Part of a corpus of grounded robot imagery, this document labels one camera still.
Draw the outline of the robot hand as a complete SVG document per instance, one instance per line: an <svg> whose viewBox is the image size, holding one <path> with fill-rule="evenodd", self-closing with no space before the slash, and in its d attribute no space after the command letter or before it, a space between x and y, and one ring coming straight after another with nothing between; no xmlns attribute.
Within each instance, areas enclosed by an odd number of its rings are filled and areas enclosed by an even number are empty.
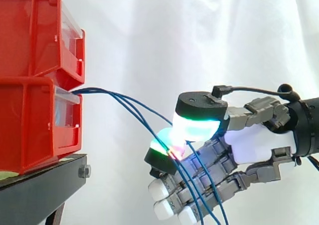
<svg viewBox="0 0 319 225"><path fill-rule="evenodd" d="M183 225L203 222L216 207L253 183L281 179L299 152L298 116L292 92L266 92L243 107L223 96L234 87L179 95L173 120L151 141L145 161L148 191L159 220L177 216Z"/></svg>

